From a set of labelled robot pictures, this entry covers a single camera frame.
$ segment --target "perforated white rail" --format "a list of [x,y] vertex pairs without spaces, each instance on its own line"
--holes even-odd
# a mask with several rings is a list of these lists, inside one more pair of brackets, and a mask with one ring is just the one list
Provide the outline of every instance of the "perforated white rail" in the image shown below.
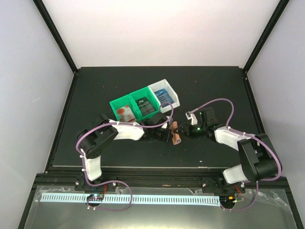
[[[86,203],[90,194],[81,193],[43,193],[41,202]],[[128,204],[130,195],[106,194],[103,201],[90,203]],[[219,197],[215,196],[171,196],[171,195],[133,195],[133,204],[167,205],[209,205],[220,206]]]

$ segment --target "black mat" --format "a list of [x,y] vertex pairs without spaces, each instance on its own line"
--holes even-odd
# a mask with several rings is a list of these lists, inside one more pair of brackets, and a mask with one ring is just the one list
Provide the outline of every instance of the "black mat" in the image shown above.
[[[223,97],[235,105],[230,126],[257,134],[238,67],[83,67],[53,166],[81,166],[75,150],[77,133],[88,128],[99,114],[115,119],[109,101],[162,79],[167,79],[180,100],[180,107],[174,110],[174,120],[186,122],[185,112]],[[218,120],[225,124],[230,105],[221,101],[212,106]],[[177,146],[172,142],[119,140],[102,155],[102,167],[231,167],[238,163],[237,151],[203,138],[183,138]]]

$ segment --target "workstation enclosure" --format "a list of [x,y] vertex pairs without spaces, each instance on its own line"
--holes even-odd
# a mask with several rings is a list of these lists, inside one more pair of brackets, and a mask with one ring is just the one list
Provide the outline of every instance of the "workstation enclosure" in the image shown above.
[[[19,227],[26,226],[37,187],[80,190],[84,185],[77,134],[92,128],[100,114],[115,119],[110,101],[157,81],[166,79],[179,96],[178,122],[186,121],[185,112],[226,98],[235,106],[230,126],[265,133],[250,84],[251,67],[288,2],[33,0],[73,78],[46,167],[34,180]],[[225,123],[230,105],[211,106]],[[176,146],[117,141],[101,160],[104,179],[131,187],[201,188],[204,175],[238,164],[237,151],[188,138]],[[303,227],[285,177],[260,182],[260,188],[284,190],[296,226]]]

